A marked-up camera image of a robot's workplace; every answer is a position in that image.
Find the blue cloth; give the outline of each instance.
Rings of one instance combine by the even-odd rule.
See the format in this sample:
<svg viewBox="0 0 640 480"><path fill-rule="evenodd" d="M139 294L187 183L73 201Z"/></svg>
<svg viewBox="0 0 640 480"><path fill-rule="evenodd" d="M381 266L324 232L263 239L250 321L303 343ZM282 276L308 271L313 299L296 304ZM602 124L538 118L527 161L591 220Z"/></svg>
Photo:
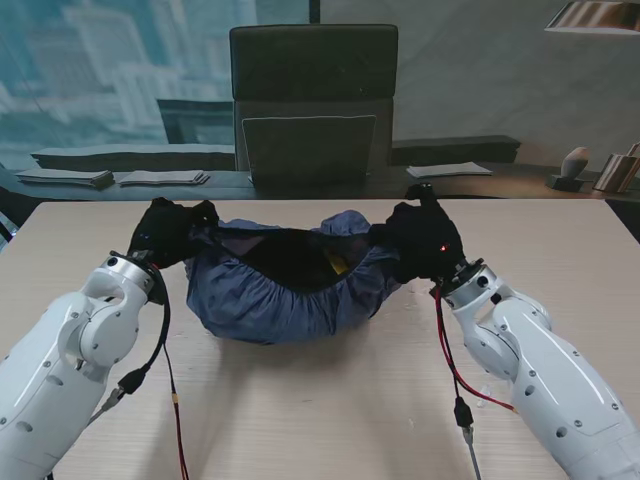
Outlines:
<svg viewBox="0 0 640 480"><path fill-rule="evenodd" d="M280 227L247 220L221 227L263 230ZM369 223L355 211L324 220L315 231L348 236L366 233ZM361 324L399 288L384 275L381 262L397 259L395 250L367 247L363 260L337 283L311 293L294 292L212 245L188 260L187 305L214 335L273 344L311 340Z"/></svg>

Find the lamp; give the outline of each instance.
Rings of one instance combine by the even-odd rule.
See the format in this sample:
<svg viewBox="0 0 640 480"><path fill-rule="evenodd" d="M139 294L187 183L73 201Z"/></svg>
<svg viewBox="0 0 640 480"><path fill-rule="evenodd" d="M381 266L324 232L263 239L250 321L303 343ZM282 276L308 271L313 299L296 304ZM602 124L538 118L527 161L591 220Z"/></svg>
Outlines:
<svg viewBox="0 0 640 480"><path fill-rule="evenodd" d="M548 32L640 35L640 4L569 2L551 20Z"/></svg>

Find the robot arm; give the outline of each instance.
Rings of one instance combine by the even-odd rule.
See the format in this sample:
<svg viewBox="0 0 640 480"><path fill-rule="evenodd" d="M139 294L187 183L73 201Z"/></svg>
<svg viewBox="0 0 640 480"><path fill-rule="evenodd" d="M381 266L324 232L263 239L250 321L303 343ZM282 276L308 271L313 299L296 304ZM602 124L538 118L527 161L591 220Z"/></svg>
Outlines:
<svg viewBox="0 0 640 480"><path fill-rule="evenodd" d="M472 357L512 384L512 405L574 480L640 478L640 432L584 356L551 331L535 300L506 285L482 260L443 285ZM492 302L493 309L476 318Z"/></svg>
<svg viewBox="0 0 640 480"><path fill-rule="evenodd" d="M153 286L149 271L111 256L13 347L0 364L0 478L42 480L71 448L105 393L111 367L132 349Z"/></svg>

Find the wall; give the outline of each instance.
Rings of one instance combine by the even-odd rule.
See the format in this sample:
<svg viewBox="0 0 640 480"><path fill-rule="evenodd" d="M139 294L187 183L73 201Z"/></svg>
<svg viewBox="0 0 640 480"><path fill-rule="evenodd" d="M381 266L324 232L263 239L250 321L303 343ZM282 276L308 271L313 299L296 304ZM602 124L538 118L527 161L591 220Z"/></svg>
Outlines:
<svg viewBox="0 0 640 480"><path fill-rule="evenodd" d="M517 162L589 169L640 141L640 36L545 32L564 0L323 0L323 23L400 28L396 139L506 134Z"/></svg>

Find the blue fabric bag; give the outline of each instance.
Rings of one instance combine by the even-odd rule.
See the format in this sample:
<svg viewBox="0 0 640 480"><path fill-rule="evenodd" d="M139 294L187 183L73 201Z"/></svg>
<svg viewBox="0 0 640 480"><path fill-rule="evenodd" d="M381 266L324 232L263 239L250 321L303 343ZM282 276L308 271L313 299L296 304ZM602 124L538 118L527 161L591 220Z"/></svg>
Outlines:
<svg viewBox="0 0 640 480"><path fill-rule="evenodd" d="M359 325L400 287L397 252L371 246L346 211L312 230L220 222L192 232L211 248L187 260L187 304L206 329L260 344L301 342Z"/></svg>

